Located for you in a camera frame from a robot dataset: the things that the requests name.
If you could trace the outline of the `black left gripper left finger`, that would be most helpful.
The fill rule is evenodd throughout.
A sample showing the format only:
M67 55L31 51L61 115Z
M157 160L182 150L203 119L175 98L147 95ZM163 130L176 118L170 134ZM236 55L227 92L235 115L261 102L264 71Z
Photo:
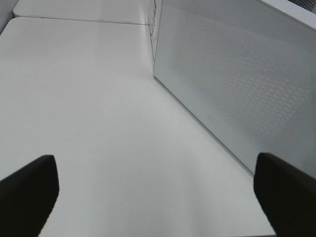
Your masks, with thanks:
M53 155L41 156L0 181L0 235L38 237L59 196Z

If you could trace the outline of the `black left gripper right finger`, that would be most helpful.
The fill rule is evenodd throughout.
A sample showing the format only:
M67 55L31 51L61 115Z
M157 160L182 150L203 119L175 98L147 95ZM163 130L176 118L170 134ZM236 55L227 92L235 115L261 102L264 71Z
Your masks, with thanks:
M257 156L255 196L278 237L316 235L316 180L270 153Z

